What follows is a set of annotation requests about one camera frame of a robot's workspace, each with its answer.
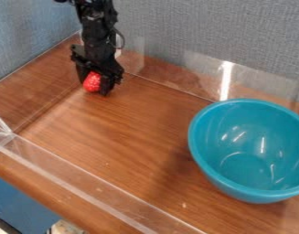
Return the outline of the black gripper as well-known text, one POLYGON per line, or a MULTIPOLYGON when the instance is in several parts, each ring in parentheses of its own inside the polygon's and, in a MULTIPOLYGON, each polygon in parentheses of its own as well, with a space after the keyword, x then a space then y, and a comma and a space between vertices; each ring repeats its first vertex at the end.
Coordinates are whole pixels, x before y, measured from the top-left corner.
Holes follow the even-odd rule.
POLYGON ((115 58, 117 49, 117 42, 110 38, 71 45, 71 60, 76 65, 79 82, 85 82, 91 71, 99 73, 99 94, 103 96, 122 83, 125 69, 115 58))

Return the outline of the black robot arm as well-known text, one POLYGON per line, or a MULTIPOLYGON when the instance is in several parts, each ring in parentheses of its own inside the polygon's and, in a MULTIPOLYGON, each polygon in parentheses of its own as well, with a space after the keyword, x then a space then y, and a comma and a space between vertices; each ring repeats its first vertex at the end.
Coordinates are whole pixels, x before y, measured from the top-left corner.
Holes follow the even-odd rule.
POLYGON ((54 0, 76 8, 82 24, 83 44, 71 46, 71 60, 76 64, 79 81, 85 88, 107 96, 117 84, 122 83, 125 69, 115 58, 125 39, 115 28, 118 11, 113 0, 54 0))

